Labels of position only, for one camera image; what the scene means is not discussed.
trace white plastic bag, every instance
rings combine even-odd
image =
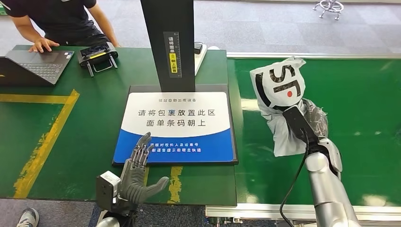
[[[305,81],[299,68],[305,64],[300,58],[288,58],[250,71],[252,85],[262,117],[267,120],[274,140],[274,156],[288,156],[305,152],[306,144],[288,128],[283,111],[297,105],[319,136],[327,136],[325,113],[310,100],[303,99]]]

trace blue sign section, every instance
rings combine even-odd
[[[120,129],[114,162],[123,164],[142,135]],[[232,162],[234,159],[230,129],[211,135],[187,138],[153,137],[148,163]]]

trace black vertical stand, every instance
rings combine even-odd
[[[141,0],[162,92],[194,92],[193,0]]]

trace person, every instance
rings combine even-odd
[[[34,43],[30,52],[52,51],[52,46],[59,45],[95,46],[106,41],[120,46],[96,0],[0,0],[0,3],[20,34]],[[85,8],[104,34],[89,20]],[[44,30],[44,37],[31,20]]]
[[[37,227],[39,213],[33,208],[26,208],[19,219],[17,227]]]

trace sneaker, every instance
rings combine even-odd
[[[39,213],[32,208],[27,208],[22,212],[17,227],[37,227],[39,223]]]

